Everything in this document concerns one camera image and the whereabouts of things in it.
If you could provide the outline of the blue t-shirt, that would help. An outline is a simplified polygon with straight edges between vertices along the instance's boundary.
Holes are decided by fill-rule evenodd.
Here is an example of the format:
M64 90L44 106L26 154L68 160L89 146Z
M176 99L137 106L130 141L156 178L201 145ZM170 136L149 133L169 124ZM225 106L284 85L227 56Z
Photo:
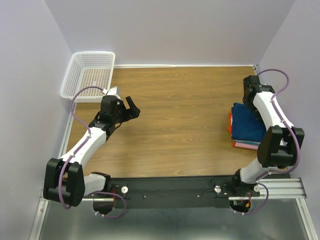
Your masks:
M266 127L262 120L256 119L242 103L235 102L230 110L230 134L233 140L260 143Z

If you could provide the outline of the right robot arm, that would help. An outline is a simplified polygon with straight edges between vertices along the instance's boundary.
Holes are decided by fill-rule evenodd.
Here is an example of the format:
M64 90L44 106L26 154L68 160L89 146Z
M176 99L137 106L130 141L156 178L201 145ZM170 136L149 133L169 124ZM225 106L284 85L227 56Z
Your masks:
M271 174L293 172L301 160L305 137L285 116L271 85L263 85L258 75L243 79L243 103L263 121L266 134L257 148L256 158L232 176L230 191L241 196L252 191L258 181Z

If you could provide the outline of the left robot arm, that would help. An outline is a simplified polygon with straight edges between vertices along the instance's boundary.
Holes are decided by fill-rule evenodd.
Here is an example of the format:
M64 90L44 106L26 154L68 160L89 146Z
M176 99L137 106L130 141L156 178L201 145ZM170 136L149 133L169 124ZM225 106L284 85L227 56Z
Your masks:
M48 161L43 187L46 200L69 209L78 206L89 194L96 193L101 198L110 194L111 177L100 172L84 175L84 167L122 123L139 117L141 111L132 98L127 96L125 100L127 103L116 95L103 96L100 111L79 142L60 158Z

